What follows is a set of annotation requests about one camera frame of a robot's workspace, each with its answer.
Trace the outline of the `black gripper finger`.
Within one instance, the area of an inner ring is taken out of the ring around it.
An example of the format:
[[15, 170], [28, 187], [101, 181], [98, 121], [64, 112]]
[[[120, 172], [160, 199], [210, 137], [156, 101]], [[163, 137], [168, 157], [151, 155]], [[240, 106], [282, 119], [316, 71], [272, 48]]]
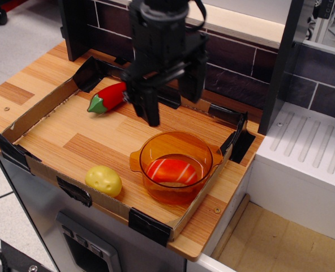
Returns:
[[207, 59], [199, 59], [187, 64], [184, 74], [178, 79], [178, 90], [182, 97], [197, 103], [205, 87]]
[[131, 102], [138, 117], [144, 119], [149, 126], [159, 126], [157, 91], [153, 87], [132, 86]]

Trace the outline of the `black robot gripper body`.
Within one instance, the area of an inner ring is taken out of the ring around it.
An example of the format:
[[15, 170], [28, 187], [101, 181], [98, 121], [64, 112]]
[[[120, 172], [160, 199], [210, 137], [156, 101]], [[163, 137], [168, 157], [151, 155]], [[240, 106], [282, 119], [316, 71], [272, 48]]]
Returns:
[[204, 23], [186, 27], [188, 1], [132, 1], [128, 8], [134, 60], [121, 78], [130, 100], [132, 86], [157, 89], [178, 81], [188, 63], [208, 60]]

